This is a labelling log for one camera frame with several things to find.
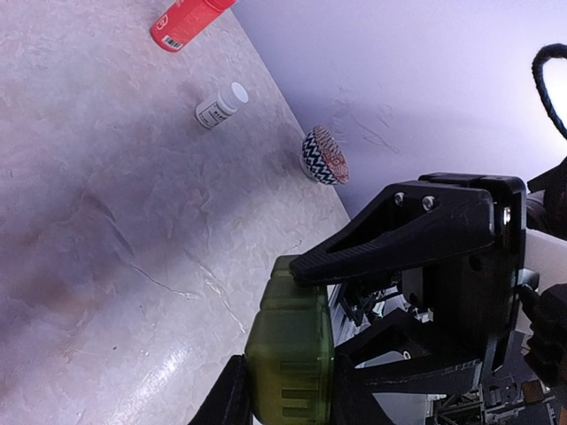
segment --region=patterned bowl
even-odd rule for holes
[[[317,126],[303,141],[303,160],[299,160],[305,174],[322,184],[347,184],[348,165],[330,131]]]

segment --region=table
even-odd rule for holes
[[[0,4],[0,423],[187,423],[276,257],[348,220],[234,16],[171,54],[167,7]],[[233,80],[251,103],[202,128]]]

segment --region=white bottle cap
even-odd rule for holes
[[[243,104],[247,104],[249,97],[248,92],[242,85],[233,82],[221,92],[222,100],[227,106],[233,110],[238,109]]]

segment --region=white pill bottle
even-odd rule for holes
[[[203,127],[211,129],[234,115],[248,100],[246,89],[241,84],[232,82],[205,99],[197,106],[195,114]]]

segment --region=red bottle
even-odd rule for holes
[[[232,7],[237,0],[178,0],[153,27],[153,40],[167,51],[179,51]]]

